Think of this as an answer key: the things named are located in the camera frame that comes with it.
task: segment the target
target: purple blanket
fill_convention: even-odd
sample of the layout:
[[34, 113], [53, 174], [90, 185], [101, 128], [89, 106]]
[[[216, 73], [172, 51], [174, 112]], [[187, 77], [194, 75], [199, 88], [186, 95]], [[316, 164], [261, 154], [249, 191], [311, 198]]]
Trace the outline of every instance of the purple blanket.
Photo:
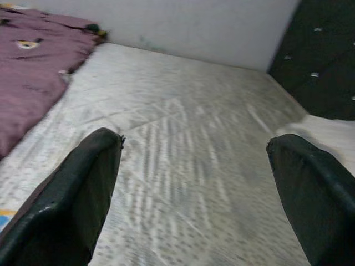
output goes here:
[[76, 70], [100, 38], [93, 22], [0, 9], [0, 159], [21, 140], [68, 87], [63, 72]]

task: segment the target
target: bed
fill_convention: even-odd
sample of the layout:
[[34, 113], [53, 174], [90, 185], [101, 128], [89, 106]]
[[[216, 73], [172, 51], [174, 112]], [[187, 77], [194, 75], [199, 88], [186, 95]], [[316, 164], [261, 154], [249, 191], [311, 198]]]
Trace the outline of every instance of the bed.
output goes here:
[[265, 146], [306, 112], [268, 75], [105, 43], [0, 162], [15, 212], [81, 139], [127, 138], [90, 265], [308, 265]]

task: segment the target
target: white sheet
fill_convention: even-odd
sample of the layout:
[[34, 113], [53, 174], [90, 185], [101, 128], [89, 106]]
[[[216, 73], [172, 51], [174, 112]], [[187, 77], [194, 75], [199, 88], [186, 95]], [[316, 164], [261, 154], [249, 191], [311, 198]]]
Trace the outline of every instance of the white sheet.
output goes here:
[[355, 176], [355, 121], [330, 120], [307, 115], [299, 123], [289, 124], [278, 135], [296, 134], [331, 153]]
[[305, 114], [266, 74], [104, 44], [0, 163], [0, 209], [105, 126], [127, 141], [90, 266], [308, 265], [265, 151]]

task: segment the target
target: cartoon print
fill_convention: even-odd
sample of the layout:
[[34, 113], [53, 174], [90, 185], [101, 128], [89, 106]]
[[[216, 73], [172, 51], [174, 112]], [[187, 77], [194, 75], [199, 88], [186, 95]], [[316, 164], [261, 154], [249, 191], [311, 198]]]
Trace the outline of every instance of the cartoon print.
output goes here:
[[43, 41], [43, 39], [38, 38], [34, 42], [29, 42], [27, 40], [17, 40], [15, 42], [19, 49], [33, 49], [39, 46], [41, 41]]

